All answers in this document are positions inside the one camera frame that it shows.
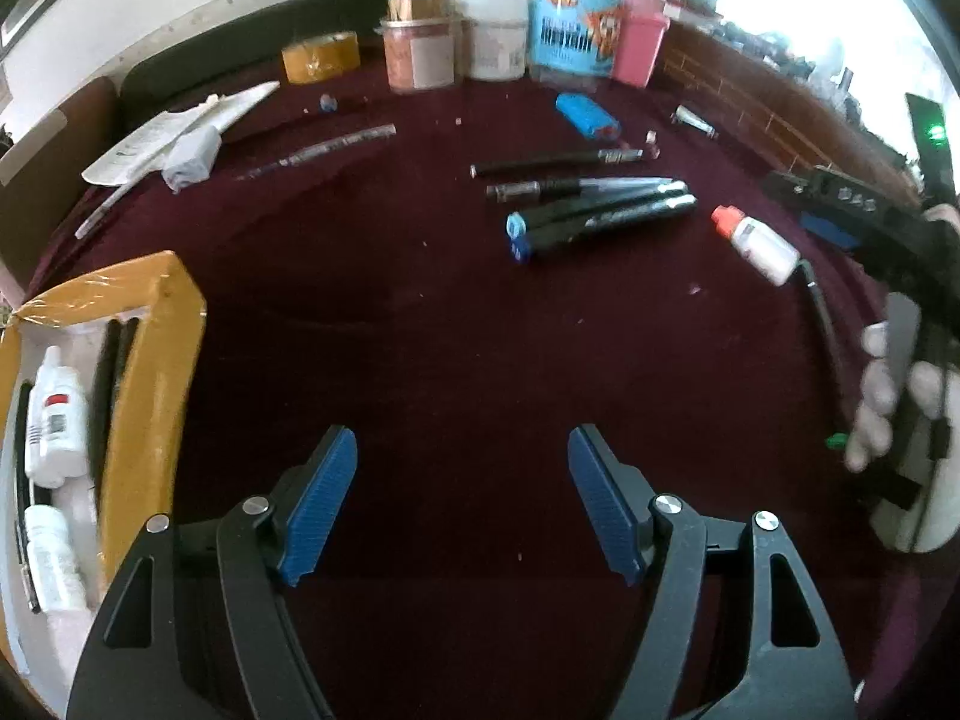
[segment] table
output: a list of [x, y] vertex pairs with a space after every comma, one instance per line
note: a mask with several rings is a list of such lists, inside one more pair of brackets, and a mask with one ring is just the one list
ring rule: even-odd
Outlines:
[[[214, 88], [269, 77], [278, 62]], [[322, 93], [339, 98], [336, 114], [317, 112]], [[529, 79], [393, 95], [382, 62], [284, 84], [227, 133], [208, 182], [173, 196], [152, 175], [77, 245], [72, 231], [103, 197], [90, 191], [32, 289], [165, 248], [200, 286], [208, 330], [179, 521], [270, 490], [330, 423], [357, 433], [359, 469], [319, 570], [288, 593], [338, 717], [589, 716], [640, 591], [608, 572], [569, 480], [566, 436], [585, 421], [704, 514], [775, 512], [858, 680], [884, 555], [824, 447], [833, 404], [816, 326], [803, 290], [765, 282], [710, 212], [734, 203], [813, 262], [854, 387], [875, 290], [766, 199], [765, 162], [672, 127], [674, 93], [619, 85], [596, 99], [632, 145], [656, 129], [661, 159], [598, 174], [675, 176], [700, 207], [518, 265], [505, 212], [467, 169], [585, 148], [554, 98]], [[390, 140], [236, 180], [388, 122]]]

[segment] finger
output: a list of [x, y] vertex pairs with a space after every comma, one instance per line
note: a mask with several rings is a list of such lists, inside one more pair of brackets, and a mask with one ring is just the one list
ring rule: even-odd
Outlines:
[[859, 473], [870, 463], [870, 450], [867, 449], [856, 433], [851, 433], [847, 440], [847, 449], [843, 456], [844, 465], [853, 473]]
[[960, 213], [957, 212], [957, 209], [952, 205], [935, 205], [929, 211], [926, 211], [923, 214], [926, 218], [931, 221], [946, 221], [953, 225], [953, 229], [960, 234]]
[[[953, 379], [952, 384], [955, 385], [955, 377], [950, 378]], [[940, 416], [940, 394], [943, 380], [944, 373], [932, 362], [917, 362], [910, 369], [910, 377], [907, 381], [910, 394], [917, 405], [920, 406], [920, 410], [930, 419], [936, 419]], [[956, 386], [951, 386], [947, 392], [947, 399], [950, 402], [960, 395], [954, 389], [956, 389]]]
[[899, 399], [890, 368], [885, 360], [873, 360], [863, 371], [860, 383], [863, 401], [881, 416], [894, 413]]
[[871, 357], [887, 356], [887, 323], [877, 322], [863, 328], [860, 338], [863, 350]]
[[861, 403], [853, 418], [853, 432], [866, 445], [867, 450], [874, 457], [880, 457], [890, 451], [893, 442], [893, 429], [890, 422], [877, 412]]

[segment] barcode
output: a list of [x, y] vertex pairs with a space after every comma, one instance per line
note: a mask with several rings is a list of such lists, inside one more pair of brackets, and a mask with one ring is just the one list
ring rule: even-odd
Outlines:
[[47, 430], [50, 433], [62, 433], [66, 430], [66, 414], [52, 413], [50, 421], [47, 423]]

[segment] blue label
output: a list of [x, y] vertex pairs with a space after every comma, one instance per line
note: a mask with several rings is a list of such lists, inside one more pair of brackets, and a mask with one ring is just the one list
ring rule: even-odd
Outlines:
[[534, 64], [609, 76], [622, 16], [620, 0], [535, 0], [530, 29]]

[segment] yellow tape roll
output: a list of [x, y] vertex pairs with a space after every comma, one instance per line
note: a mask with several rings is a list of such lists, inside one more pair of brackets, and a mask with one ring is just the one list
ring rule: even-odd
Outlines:
[[356, 32], [322, 35], [283, 50], [283, 66], [290, 83], [314, 83], [342, 76], [360, 67]]

